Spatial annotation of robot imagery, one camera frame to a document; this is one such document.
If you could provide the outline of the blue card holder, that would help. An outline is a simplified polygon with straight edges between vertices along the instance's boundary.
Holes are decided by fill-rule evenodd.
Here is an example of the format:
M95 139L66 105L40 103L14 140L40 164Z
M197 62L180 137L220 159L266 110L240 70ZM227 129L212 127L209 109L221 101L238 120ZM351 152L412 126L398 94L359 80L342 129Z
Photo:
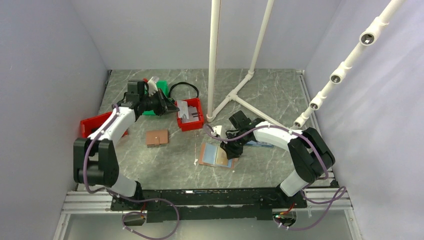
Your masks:
M260 141L249 141L245 144L246 146L253 146L253 147L265 147L265 148L273 148L274 146L267 142L260 142Z

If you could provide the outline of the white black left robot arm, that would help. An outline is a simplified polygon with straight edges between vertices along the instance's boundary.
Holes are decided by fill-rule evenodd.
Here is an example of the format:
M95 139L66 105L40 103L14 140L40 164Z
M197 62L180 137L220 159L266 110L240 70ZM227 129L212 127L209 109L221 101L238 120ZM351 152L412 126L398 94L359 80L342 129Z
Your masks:
M179 108L157 87L158 77L130 80L123 98L112 106L108 119L88 137L73 143L73 177L90 194L99 191L124 199L131 210L144 203L141 184L120 172L115 146L125 131L148 111L157 116L176 113Z

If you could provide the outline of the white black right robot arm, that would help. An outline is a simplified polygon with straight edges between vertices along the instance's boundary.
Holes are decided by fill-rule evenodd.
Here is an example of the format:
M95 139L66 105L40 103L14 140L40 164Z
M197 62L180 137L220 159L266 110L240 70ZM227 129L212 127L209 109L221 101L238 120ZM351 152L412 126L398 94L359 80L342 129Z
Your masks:
M320 177L327 177L328 170L336 162L333 153L313 127L291 130L263 118L251 120L242 111L233 114L229 121L233 129L224 134L216 133L228 159L240 157L244 146L251 141L270 144L289 152L294 170L279 184L279 191L275 194L276 203L282 208L289 207L295 201L295 194L303 188Z

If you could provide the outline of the white magnetic stripe card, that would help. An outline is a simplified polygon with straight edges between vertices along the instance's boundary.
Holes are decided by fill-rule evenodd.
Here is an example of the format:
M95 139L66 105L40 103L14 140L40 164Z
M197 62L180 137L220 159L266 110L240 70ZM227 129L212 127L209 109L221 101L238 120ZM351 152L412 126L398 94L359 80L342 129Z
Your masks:
M177 113L178 118L182 120L188 120L190 116L188 103L185 100L177 100L176 105L179 108L179 111Z

